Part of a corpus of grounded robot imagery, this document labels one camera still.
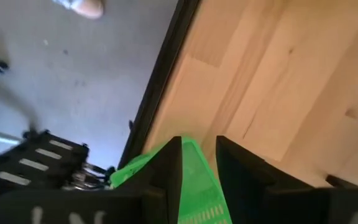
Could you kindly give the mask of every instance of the green plastic tray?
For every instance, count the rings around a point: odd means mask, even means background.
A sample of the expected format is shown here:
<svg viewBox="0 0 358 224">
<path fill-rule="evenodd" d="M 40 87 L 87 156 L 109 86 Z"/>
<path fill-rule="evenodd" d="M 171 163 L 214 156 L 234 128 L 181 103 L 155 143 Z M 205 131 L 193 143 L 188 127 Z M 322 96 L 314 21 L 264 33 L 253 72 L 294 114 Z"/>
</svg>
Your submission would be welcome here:
<svg viewBox="0 0 358 224">
<path fill-rule="evenodd" d="M 118 187 L 140 170 L 162 147 L 133 159 L 110 176 L 111 186 Z M 232 223 L 229 210 L 213 171 L 209 168 L 195 140 L 182 137 L 183 180 L 178 223 Z"/>
</svg>

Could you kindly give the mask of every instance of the shoe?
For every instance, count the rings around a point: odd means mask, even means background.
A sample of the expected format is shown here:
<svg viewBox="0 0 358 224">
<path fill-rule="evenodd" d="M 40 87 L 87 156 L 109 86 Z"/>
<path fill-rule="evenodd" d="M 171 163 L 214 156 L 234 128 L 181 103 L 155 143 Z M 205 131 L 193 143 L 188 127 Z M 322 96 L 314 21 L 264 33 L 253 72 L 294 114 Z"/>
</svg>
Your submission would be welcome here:
<svg viewBox="0 0 358 224">
<path fill-rule="evenodd" d="M 74 2 L 71 10 L 88 19 L 99 19 L 103 15 L 103 4 L 101 0 L 82 0 Z"/>
</svg>

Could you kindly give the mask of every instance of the black plastic frame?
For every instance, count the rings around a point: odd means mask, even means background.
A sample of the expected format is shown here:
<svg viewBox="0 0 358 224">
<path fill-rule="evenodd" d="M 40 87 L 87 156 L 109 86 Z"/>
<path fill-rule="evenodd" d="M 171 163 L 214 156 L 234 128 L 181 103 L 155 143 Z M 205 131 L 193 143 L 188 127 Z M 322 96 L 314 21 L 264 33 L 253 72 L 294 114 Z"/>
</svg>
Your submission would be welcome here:
<svg viewBox="0 0 358 224">
<path fill-rule="evenodd" d="M 145 94 L 136 114 L 131 133 L 122 153 L 118 169 L 122 169 L 131 159 L 142 153 L 160 101 L 165 92 L 165 87 L 170 79 L 172 68 L 175 66 L 178 53 L 181 50 L 200 1 L 178 1 L 149 84 L 147 84 Z"/>
</svg>

